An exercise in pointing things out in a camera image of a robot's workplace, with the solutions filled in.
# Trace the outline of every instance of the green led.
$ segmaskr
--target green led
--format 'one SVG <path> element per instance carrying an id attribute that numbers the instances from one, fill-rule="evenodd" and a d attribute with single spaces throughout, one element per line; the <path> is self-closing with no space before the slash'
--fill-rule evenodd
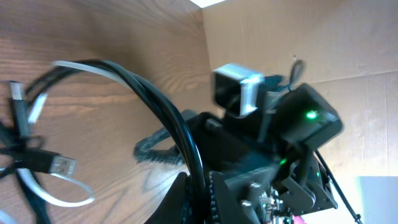
<path id="1" fill-rule="evenodd" d="M 283 165 L 285 162 L 287 161 L 287 159 L 282 159 L 279 163 L 279 165 Z"/>
<path id="2" fill-rule="evenodd" d="M 309 111 L 306 116 L 308 119 L 315 119 L 318 117 L 318 113 L 316 111 Z"/>

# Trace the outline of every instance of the wood grain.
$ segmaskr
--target wood grain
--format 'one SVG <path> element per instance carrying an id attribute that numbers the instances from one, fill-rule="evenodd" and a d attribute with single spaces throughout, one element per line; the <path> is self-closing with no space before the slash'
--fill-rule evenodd
<path id="1" fill-rule="evenodd" d="M 112 60 L 148 78 L 181 110 L 214 110 L 202 14 L 190 1 L 0 0 L 0 80 L 29 83 L 53 60 L 84 58 Z M 6 119 L 4 86 L 0 94 Z M 34 134 L 47 136 L 46 149 L 77 159 L 74 178 L 97 195 L 85 207 L 50 206 L 53 222 L 144 223 L 186 170 L 132 158 L 134 144 L 160 127 L 131 90 L 105 78 L 74 76 L 51 89 Z M 62 199 L 85 196 L 66 182 L 41 178 Z M 18 223 L 33 223 L 14 178 L 2 180 L 0 189 L 0 209 Z"/>

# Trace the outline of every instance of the green light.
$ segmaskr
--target green light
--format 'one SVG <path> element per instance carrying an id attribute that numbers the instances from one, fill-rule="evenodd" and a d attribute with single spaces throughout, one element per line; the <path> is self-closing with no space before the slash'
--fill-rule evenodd
<path id="1" fill-rule="evenodd" d="M 316 111 L 309 111 L 306 116 L 308 119 L 315 119 L 318 117 L 318 113 Z"/>
<path id="2" fill-rule="evenodd" d="M 279 165 L 283 165 L 285 162 L 287 161 L 287 159 L 282 159 L 279 163 Z"/>

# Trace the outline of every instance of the cardboard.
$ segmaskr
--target cardboard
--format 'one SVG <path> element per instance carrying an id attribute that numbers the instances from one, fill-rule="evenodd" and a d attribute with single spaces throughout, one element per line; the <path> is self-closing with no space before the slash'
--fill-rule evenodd
<path id="1" fill-rule="evenodd" d="M 203 9 L 211 68 L 235 62 L 288 74 L 339 112 L 344 132 L 320 152 L 338 175 L 398 175 L 398 1 L 228 0 Z"/>

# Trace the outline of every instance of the cable connector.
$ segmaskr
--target cable connector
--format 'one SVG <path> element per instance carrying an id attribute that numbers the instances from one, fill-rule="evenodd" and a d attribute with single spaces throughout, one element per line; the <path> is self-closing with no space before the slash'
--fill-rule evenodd
<path id="1" fill-rule="evenodd" d="M 59 153 L 51 151 L 28 149 L 18 153 L 18 155 L 18 168 L 26 168 L 34 172 L 71 177 L 76 166 L 74 159 L 63 157 Z"/>

